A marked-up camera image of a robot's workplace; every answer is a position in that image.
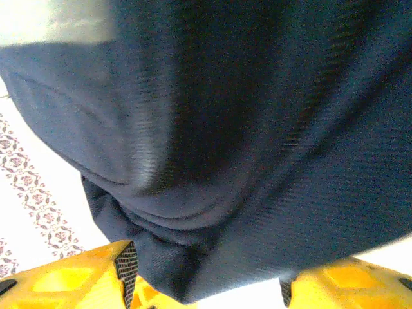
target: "navy blue fabric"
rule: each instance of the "navy blue fabric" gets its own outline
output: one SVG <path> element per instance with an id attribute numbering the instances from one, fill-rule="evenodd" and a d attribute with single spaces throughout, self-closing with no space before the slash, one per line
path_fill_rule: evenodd
<path id="1" fill-rule="evenodd" d="M 3 48 L 0 74 L 96 224 L 186 303 L 412 231 L 412 1 L 354 5 L 113 1 L 117 40 Z"/>

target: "floral pattern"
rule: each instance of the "floral pattern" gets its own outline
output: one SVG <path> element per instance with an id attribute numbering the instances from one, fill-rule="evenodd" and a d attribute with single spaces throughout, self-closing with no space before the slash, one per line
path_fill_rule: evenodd
<path id="1" fill-rule="evenodd" d="M 53 256 L 62 259 L 83 252 L 75 233 L 62 218 L 61 210 L 2 117 L 0 114 L 0 170 L 17 191 L 23 208 L 33 218 L 33 224 L 39 229 L 40 236 Z M 13 274 L 18 265 L 14 260 L 2 256 L 7 252 L 4 253 L 1 242 L 0 239 L 0 279 Z"/>

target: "yellow plastic object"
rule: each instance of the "yellow plastic object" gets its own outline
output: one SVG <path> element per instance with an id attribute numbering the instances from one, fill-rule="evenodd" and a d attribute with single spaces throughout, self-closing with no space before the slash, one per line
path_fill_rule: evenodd
<path id="1" fill-rule="evenodd" d="M 0 281 L 1 309 L 193 309 L 152 289 L 137 275 L 130 241 L 20 272 Z M 5 290 L 9 282 L 17 281 Z"/>
<path id="2" fill-rule="evenodd" d="M 289 309 L 412 309 L 411 279 L 350 258 L 299 274 Z"/>

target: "white floor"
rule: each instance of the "white floor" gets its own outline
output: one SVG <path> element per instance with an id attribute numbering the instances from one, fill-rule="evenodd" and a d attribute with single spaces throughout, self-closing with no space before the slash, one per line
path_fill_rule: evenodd
<path id="1" fill-rule="evenodd" d="M 6 95 L 0 80 L 0 163 L 6 164 L 0 168 L 0 279 L 108 243 L 91 219 L 79 172 L 36 137 Z M 411 256 L 412 236 L 359 255 L 409 275 Z M 200 303 L 204 309 L 267 306 L 284 308 L 276 279 Z"/>

